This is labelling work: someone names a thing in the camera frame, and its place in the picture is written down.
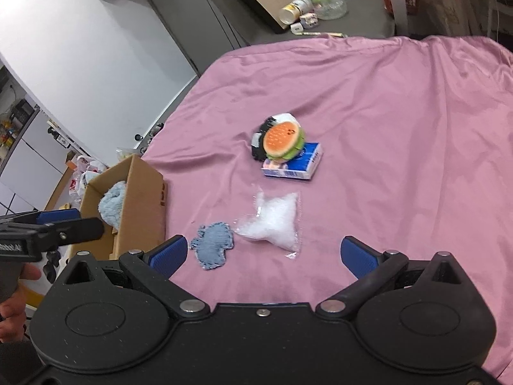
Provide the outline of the person's left hand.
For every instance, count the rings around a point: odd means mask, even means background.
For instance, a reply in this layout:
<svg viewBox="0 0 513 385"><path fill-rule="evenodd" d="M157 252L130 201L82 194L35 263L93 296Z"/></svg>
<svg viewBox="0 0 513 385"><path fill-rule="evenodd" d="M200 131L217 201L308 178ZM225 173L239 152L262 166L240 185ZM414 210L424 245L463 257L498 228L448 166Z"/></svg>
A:
<svg viewBox="0 0 513 385"><path fill-rule="evenodd" d="M0 323L1 342L19 342L24 338L25 307L25 295L17 286L11 297L1 303L1 317L4 319Z"/></svg>

